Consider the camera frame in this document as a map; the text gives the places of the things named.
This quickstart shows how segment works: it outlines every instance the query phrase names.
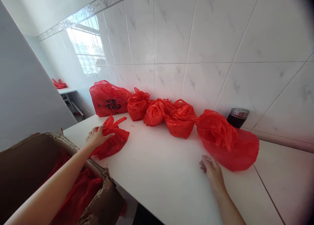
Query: open cardboard box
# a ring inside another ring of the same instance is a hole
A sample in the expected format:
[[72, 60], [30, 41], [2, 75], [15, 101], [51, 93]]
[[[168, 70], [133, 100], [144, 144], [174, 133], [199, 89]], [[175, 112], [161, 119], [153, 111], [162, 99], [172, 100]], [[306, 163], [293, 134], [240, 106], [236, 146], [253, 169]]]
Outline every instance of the open cardboard box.
[[[45, 181], [55, 165], [60, 148], [65, 149], [69, 155], [79, 150], [65, 136], [47, 132], [31, 135], [0, 152], [0, 224], [4, 224]], [[114, 225], [122, 211], [124, 200], [116, 190], [108, 168], [100, 167], [91, 159], [86, 161], [85, 167], [104, 180], [102, 189], [77, 224]]]

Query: red bag with fu character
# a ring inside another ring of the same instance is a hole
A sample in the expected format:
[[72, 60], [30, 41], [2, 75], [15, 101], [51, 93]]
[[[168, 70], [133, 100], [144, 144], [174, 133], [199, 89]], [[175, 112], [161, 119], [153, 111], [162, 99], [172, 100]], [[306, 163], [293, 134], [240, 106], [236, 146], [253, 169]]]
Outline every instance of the red bag with fu character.
[[150, 95], [147, 92], [140, 91], [136, 87], [134, 90], [135, 93], [128, 100], [127, 108], [132, 121], [138, 121], [144, 118], [146, 110], [150, 105]]
[[158, 98], [147, 108], [143, 122], [151, 127], [161, 124], [164, 121], [166, 113], [169, 112], [169, 109], [171, 109], [171, 101]]
[[93, 155], [98, 155], [98, 158], [100, 160], [112, 156], [116, 153], [118, 153], [125, 143], [127, 142], [130, 132], [127, 132], [121, 128], [119, 128], [119, 124], [122, 123], [124, 120], [126, 120], [126, 117], [123, 117], [119, 120], [117, 120], [114, 123], [114, 118], [112, 115], [110, 115], [106, 121], [104, 122], [103, 125], [106, 127], [103, 128], [102, 134], [104, 136], [110, 134], [110, 133], [115, 133], [115, 135], [108, 140], [106, 140], [102, 145], [97, 147], [92, 153], [91, 156]]
[[227, 169], [247, 170], [256, 161], [258, 138], [250, 132], [234, 128], [218, 112], [204, 110], [196, 126], [205, 149]]
[[165, 117], [171, 135], [187, 139], [194, 127], [196, 114], [193, 106], [182, 99], [172, 105], [172, 110]]
[[103, 80], [95, 82], [89, 89], [95, 112], [99, 117], [111, 114], [126, 113], [127, 104], [131, 93], [124, 88], [117, 87]]

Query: white countertop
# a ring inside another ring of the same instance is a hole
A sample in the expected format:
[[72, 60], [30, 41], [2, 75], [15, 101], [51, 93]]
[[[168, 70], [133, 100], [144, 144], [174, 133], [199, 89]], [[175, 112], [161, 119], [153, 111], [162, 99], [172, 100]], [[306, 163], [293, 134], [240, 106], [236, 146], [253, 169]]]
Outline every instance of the white countertop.
[[314, 154], [264, 142], [254, 165], [285, 224], [305, 224], [314, 202]]
[[[128, 119], [119, 127], [130, 132], [127, 143], [117, 154], [96, 162], [108, 166], [110, 176], [166, 225], [222, 224], [208, 180], [199, 169], [206, 150], [196, 127], [185, 140], [170, 135], [165, 124], [148, 127], [143, 121], [132, 122], [128, 113], [114, 119], [123, 116]], [[64, 130], [64, 135], [82, 148], [88, 132], [106, 118], [94, 115]], [[253, 166], [244, 172], [223, 167], [222, 171], [230, 197], [248, 225], [282, 224]]]
[[62, 89], [57, 89], [59, 94], [66, 94], [66, 93], [70, 93], [70, 92], [75, 92], [75, 89], [69, 88], [69, 87], [65, 87]]

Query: human hand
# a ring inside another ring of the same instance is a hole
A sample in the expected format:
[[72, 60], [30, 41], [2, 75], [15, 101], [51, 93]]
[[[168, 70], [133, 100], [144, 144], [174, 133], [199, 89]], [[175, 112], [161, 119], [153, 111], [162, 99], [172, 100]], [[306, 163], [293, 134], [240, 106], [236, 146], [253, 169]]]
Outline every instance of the human hand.
[[86, 146], [91, 147], [93, 149], [99, 147], [102, 143], [108, 140], [110, 137], [113, 137], [115, 134], [111, 133], [106, 136], [102, 134], [102, 129], [105, 126], [94, 127], [89, 133], [88, 137], [86, 138]]
[[211, 155], [202, 155], [199, 162], [200, 169], [206, 173], [210, 186], [215, 196], [227, 193], [221, 168], [217, 161]]

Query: jar lid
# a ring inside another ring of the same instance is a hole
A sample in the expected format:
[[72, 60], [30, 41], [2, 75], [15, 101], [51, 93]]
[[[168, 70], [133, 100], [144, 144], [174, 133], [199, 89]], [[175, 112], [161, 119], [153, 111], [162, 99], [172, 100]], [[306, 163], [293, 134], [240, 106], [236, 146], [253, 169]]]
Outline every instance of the jar lid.
[[230, 113], [238, 117], [248, 117], [250, 111], [247, 109], [242, 109], [242, 108], [232, 108]]

